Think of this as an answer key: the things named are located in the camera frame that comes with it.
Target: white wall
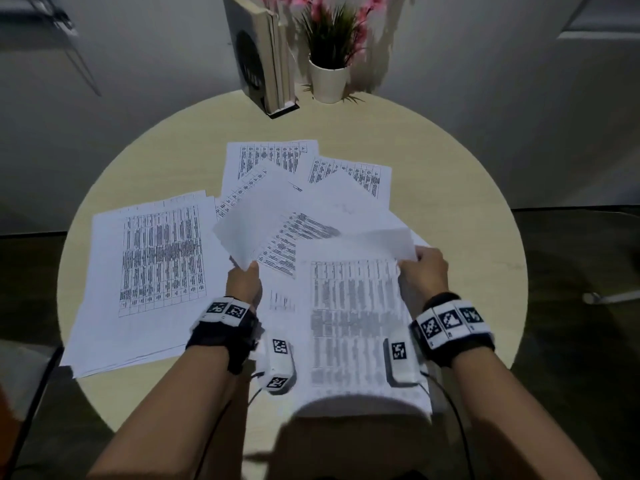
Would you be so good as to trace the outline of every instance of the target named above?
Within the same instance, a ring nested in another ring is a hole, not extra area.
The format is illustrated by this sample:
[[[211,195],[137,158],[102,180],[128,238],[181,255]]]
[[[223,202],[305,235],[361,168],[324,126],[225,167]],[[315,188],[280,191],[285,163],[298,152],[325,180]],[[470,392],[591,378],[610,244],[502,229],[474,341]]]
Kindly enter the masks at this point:
[[[60,1],[102,96],[64,50],[0,45],[0,233],[66,229],[126,144],[238,87],[221,0]],[[558,40],[580,1],[396,0],[359,72],[466,145],[514,208],[640,203],[639,42]]]

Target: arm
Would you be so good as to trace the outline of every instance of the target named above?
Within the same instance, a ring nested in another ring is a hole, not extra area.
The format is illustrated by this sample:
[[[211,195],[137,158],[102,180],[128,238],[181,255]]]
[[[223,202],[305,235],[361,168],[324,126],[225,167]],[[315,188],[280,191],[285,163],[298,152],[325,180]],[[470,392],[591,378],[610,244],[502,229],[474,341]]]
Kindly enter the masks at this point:
[[[228,296],[252,303],[260,291],[258,263],[229,272]],[[95,462],[89,478],[193,478],[237,377],[224,346],[193,345],[127,418]]]
[[[449,291],[449,265],[437,249],[418,246],[416,252],[418,262],[400,261],[399,265],[426,303]],[[490,348],[463,351],[452,358],[451,366],[474,432],[504,477],[599,478],[571,439]]]

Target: potted plant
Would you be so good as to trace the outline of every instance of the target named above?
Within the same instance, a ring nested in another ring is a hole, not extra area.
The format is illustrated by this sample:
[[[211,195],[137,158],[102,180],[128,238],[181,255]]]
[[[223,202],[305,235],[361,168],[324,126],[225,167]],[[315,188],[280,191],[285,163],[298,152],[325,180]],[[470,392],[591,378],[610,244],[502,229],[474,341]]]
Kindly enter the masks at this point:
[[[276,0],[262,0],[273,6]],[[384,9],[387,0],[368,0],[360,7],[342,3],[327,6],[324,0],[280,0],[288,6],[301,6],[297,20],[309,49],[309,74],[316,100],[335,103],[342,99],[353,58],[364,49],[367,18]]]

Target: round table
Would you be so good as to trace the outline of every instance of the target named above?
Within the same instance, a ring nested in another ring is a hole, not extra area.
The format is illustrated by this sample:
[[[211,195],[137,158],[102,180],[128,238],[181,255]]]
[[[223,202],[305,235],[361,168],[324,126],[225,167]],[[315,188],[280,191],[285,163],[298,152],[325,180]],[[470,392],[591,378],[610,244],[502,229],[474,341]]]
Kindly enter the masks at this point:
[[[149,129],[93,184],[68,232],[58,273],[58,319],[68,340],[84,293],[92,215],[204,189],[219,195],[229,141],[317,139],[322,155],[393,168],[390,209],[449,261],[449,284],[471,300],[511,366],[524,330],[527,268],[500,190],[476,158],[436,124],[370,94],[324,105],[299,92],[300,109],[269,119],[241,91],[213,97]],[[175,359],[79,380],[116,430]],[[248,412],[244,450],[269,452],[281,420],[267,394]],[[246,477],[265,469],[243,466]]]

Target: stack of papers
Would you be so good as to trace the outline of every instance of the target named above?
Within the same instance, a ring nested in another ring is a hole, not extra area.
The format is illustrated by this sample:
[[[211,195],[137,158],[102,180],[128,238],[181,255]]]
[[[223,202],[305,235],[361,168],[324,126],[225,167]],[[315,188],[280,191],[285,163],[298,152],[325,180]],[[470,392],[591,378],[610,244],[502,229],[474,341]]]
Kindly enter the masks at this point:
[[[424,391],[390,387],[385,371],[384,339],[410,322],[396,260],[426,245],[389,211],[390,188],[389,167],[322,157],[316,141],[229,143],[222,197],[199,191],[94,216],[62,364],[82,377],[180,355],[224,294],[230,257],[244,269],[256,260],[258,317],[292,343],[298,407],[370,396],[430,412]],[[378,409],[359,413],[393,412]]]

